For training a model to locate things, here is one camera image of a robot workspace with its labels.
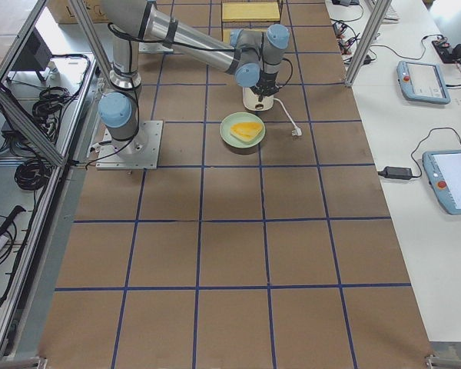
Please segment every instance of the yellow food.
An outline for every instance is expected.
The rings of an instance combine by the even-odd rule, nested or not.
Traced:
[[[230,127],[230,134],[242,142],[251,142],[263,131],[263,125],[255,121],[244,121]]]

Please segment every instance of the table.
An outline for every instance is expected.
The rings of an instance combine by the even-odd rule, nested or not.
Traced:
[[[370,15],[349,25],[360,32]],[[388,45],[401,55],[419,57],[420,39],[440,33],[424,4],[393,0],[401,20],[381,25],[379,45]],[[352,19],[358,7],[342,7],[327,1],[331,18]],[[430,39],[421,62],[440,63]],[[461,135],[461,89],[451,89],[452,101],[438,106],[409,102],[398,87],[399,60],[390,50],[376,47],[378,59],[361,68],[353,93],[378,170],[386,165],[411,167],[410,152],[434,127],[452,127]],[[447,84],[461,84],[455,65],[442,65]],[[461,148],[451,131],[436,131],[415,154],[421,165],[429,150]],[[447,215],[437,203],[426,176],[409,182],[382,179],[384,194],[395,225],[406,267],[410,274],[420,313],[431,341],[461,341],[461,216]]]

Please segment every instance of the metal mounting plate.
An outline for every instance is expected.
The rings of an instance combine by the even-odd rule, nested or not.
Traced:
[[[141,54],[173,54],[174,50],[172,48],[165,48],[162,44],[140,44],[138,46],[138,51]]]
[[[156,169],[159,158],[159,148],[161,146],[163,121],[143,121],[140,124],[140,129],[148,136],[148,145],[136,155],[130,158],[123,158],[118,154],[114,154],[112,145],[102,146],[99,151],[99,158],[112,155],[109,158],[104,158],[96,163],[96,168],[102,170],[126,170],[126,169]],[[103,141],[111,140],[111,135],[108,130],[104,133]]]

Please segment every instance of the electronic device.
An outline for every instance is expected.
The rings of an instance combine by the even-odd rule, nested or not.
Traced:
[[[12,67],[12,71],[44,71],[52,57],[45,40],[34,28],[21,54]]]
[[[432,41],[432,45],[444,64],[461,62],[461,44],[453,48],[447,41],[447,37],[441,36],[438,40]]]
[[[376,6],[377,0],[366,0],[367,4],[370,5],[371,8]],[[400,15],[394,10],[393,6],[390,7],[386,11],[386,15],[384,15],[383,23],[398,23],[400,21]]]
[[[423,168],[442,207],[461,214],[461,150],[423,153]]]
[[[406,100],[433,104],[451,102],[438,65],[400,61],[396,71],[401,92]]]
[[[350,6],[350,5],[359,5],[360,0],[332,0],[334,5],[343,5],[343,6]]]

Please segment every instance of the green plate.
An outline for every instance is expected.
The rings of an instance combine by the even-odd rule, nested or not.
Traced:
[[[258,136],[256,136],[256,138],[254,138],[254,140],[250,142],[242,142],[241,140],[238,140],[233,135],[231,135],[231,127],[235,125],[236,123],[243,123],[245,121],[255,121],[256,123],[260,123],[263,127],[263,129],[258,134]],[[263,121],[259,119],[256,115],[251,114],[251,113],[244,113],[244,112],[233,113],[225,117],[221,123],[222,139],[225,142],[227,142],[230,146],[235,147],[235,148],[251,148],[255,145],[258,145],[261,142],[261,140],[263,140],[264,133],[265,133],[265,128],[264,128]]]

